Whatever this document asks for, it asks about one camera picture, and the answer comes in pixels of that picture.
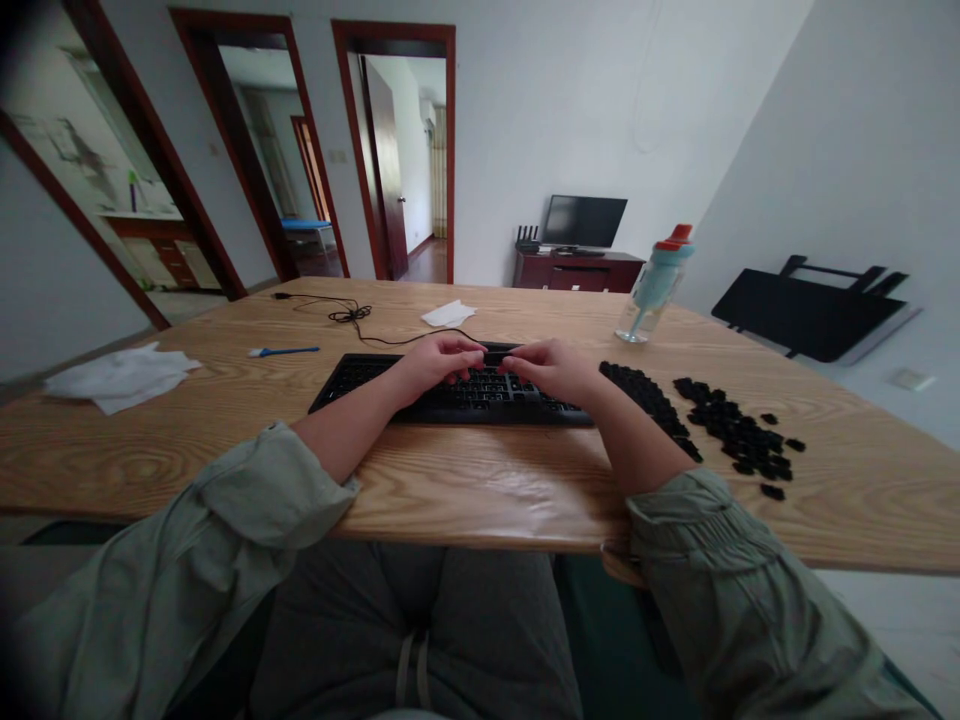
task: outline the black cable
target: black cable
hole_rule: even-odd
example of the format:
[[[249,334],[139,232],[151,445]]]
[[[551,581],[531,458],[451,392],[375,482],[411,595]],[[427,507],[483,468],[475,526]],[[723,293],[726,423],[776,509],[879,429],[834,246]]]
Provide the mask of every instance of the black cable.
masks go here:
[[[335,297],[327,297],[325,295],[309,295],[306,293],[273,293],[272,297],[274,300],[287,300],[289,298],[294,298],[294,297],[311,298],[309,302],[305,302],[305,303],[301,303],[300,305],[297,305],[293,309],[294,312],[298,312],[298,311],[302,312],[303,308],[309,307],[310,305],[316,305],[318,302],[322,300],[329,300],[331,302],[339,303],[340,306],[343,308],[343,310],[336,310],[330,313],[329,315],[327,315],[327,317],[333,320],[335,323],[340,323],[341,325],[344,325],[346,323],[351,323],[354,329],[357,331],[357,337],[360,338],[360,342],[363,342],[363,343],[379,342],[379,343],[383,343],[384,345],[407,345],[408,343],[412,343],[415,340],[420,340],[421,338],[425,338],[428,335],[436,335],[437,333],[441,333],[441,332],[458,332],[468,340],[473,340],[475,343],[480,342],[476,338],[470,337],[467,333],[465,333],[460,328],[441,328],[440,330],[431,330],[430,332],[425,332],[422,335],[417,335],[416,337],[412,337],[409,340],[384,340],[383,338],[364,337],[363,333],[360,332],[360,325],[357,321],[363,320],[363,318],[367,317],[368,315],[370,315],[371,312],[373,312],[372,305],[361,305],[353,298],[335,298]]]

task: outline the wooden floor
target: wooden floor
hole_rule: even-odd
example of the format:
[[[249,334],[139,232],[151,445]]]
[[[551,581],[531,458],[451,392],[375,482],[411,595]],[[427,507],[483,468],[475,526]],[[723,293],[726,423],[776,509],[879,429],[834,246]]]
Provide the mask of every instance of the wooden floor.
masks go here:
[[[399,282],[436,282],[447,281],[447,241],[431,238],[410,253],[410,267],[406,274],[397,278]]]
[[[343,277],[343,266],[336,250],[326,255],[296,258],[297,270],[301,276],[307,277]]]

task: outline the rolled-up sleeve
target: rolled-up sleeve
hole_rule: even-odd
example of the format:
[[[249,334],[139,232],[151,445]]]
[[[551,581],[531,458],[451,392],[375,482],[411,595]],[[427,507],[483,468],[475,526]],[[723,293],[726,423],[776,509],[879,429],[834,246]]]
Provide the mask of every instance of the rolled-up sleeve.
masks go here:
[[[227,452],[18,621],[40,716],[161,716],[357,491],[283,423]]]
[[[709,717],[928,717],[867,631],[705,468],[629,498],[632,552]]]

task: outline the cabinet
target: cabinet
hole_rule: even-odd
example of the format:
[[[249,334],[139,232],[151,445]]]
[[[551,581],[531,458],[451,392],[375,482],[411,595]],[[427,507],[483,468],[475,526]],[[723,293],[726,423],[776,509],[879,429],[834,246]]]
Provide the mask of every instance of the cabinet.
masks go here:
[[[213,270],[183,220],[103,215],[150,281],[161,287],[219,290]]]
[[[516,252],[513,287],[583,292],[630,292],[644,261],[621,252],[601,257],[553,257]]]

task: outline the hand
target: hand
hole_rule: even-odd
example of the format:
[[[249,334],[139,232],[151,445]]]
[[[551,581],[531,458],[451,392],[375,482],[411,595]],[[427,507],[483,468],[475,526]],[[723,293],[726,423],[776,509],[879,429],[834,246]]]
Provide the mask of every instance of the hand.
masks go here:
[[[566,403],[585,406],[605,378],[597,363],[560,340],[544,340],[510,351],[497,372],[512,372]]]
[[[483,368],[486,351],[461,335],[430,335],[380,377],[389,382],[398,407],[405,408],[441,382],[469,380],[470,368]]]

